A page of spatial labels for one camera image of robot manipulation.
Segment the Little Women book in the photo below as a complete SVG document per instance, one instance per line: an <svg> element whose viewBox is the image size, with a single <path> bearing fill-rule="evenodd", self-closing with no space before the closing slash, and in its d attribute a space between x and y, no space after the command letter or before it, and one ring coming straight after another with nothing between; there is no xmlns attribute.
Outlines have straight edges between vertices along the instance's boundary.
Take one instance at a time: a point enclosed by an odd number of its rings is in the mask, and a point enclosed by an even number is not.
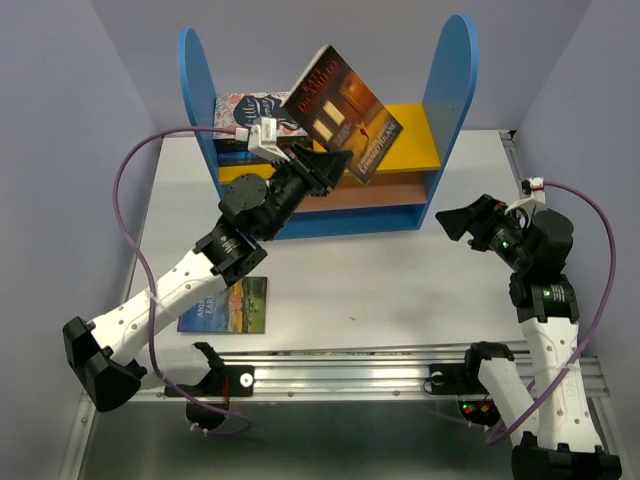
<svg viewBox="0 0 640 480"><path fill-rule="evenodd" d="M279 140L309 140L307 132L284 109L287 92L251 92L218 95L214 127L251 127L259 117L277 120Z"/></svg>

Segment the Jane Eyre blue book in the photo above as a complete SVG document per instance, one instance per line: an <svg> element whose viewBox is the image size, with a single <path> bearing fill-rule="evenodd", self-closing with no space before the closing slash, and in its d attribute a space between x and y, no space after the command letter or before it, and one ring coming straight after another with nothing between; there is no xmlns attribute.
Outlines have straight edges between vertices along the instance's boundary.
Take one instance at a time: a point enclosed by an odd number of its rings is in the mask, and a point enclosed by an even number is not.
<svg viewBox="0 0 640 480"><path fill-rule="evenodd" d="M220 167L268 164L269 160L250 152L242 146L221 145L217 149L217 163Z"/></svg>

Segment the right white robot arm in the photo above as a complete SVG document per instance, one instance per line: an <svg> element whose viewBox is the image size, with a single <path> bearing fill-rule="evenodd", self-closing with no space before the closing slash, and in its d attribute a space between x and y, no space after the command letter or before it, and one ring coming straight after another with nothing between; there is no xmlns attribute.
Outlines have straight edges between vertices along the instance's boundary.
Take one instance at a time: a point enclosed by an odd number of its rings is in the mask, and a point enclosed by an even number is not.
<svg viewBox="0 0 640 480"><path fill-rule="evenodd" d="M526 387L504 344L477 342L460 366L463 384L484 389L504 427L497 440L512 444L516 479L619 479L620 458L606 451L593 424L583 376L579 309L564 274L574 226L564 215L534 202L509 206L489 195L440 211L447 236L471 238L512 270L509 295L528 346L533 384Z"/></svg>

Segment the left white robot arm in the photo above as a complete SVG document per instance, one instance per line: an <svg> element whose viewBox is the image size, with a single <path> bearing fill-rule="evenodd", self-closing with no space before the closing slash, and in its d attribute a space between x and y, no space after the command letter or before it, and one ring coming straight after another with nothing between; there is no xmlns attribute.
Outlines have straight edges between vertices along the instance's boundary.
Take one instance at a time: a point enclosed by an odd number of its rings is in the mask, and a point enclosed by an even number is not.
<svg viewBox="0 0 640 480"><path fill-rule="evenodd" d="M267 179L236 177L218 207L215 227L165 275L124 304L92 320L74 317L62 328L66 358L100 412L129 401L145 379L166 378L158 363L136 357L153 352L157 333L207 297L247 276L267 255L273 240L308 196L329 195L353 155L292 146Z"/></svg>

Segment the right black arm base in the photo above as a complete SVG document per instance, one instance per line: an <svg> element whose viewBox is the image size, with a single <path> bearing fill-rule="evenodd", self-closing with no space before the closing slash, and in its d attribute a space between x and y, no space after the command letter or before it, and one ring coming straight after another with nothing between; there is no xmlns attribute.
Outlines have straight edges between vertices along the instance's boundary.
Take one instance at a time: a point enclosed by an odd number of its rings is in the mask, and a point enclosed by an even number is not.
<svg viewBox="0 0 640 480"><path fill-rule="evenodd" d="M472 425L493 427L501 419L488 390L478 379L482 361L506 359L513 361L514 355L506 344L475 342L465 351L461 363L432 363L423 382L423 390L432 395L461 396L458 409L464 420Z"/></svg>

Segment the Animal Farm book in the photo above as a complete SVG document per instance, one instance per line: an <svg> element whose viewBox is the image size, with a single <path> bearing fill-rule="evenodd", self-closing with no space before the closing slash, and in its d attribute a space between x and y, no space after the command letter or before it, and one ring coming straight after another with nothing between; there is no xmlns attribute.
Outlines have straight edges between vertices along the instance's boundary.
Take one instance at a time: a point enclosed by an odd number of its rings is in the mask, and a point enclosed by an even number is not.
<svg viewBox="0 0 640 480"><path fill-rule="evenodd" d="M187 334L263 334L268 279L245 277L182 314L177 331Z"/></svg>

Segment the A Tale of Two Cities book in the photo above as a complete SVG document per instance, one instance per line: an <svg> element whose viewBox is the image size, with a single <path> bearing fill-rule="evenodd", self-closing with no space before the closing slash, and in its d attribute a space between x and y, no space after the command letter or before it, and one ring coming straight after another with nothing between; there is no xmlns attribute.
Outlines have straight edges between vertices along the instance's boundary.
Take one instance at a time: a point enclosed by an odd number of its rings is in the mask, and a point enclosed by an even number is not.
<svg viewBox="0 0 640 480"><path fill-rule="evenodd" d="M218 153L229 153L229 152L241 152L248 151L248 142L236 140L235 138L214 138L213 139L216 151ZM291 145L300 145L305 148L310 148L313 146L313 141L308 136L278 136L277 137L277 146L280 149L285 149L290 147Z"/></svg>

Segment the Edward Rulane brown book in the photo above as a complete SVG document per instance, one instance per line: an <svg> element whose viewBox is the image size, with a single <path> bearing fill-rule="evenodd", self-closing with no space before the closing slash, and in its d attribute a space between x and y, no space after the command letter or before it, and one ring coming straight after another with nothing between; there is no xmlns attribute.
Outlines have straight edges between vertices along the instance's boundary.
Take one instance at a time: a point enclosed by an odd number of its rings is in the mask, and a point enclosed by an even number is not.
<svg viewBox="0 0 640 480"><path fill-rule="evenodd" d="M283 102L289 116L327 152L349 151L362 184L376 173L403 126L337 50L326 44Z"/></svg>

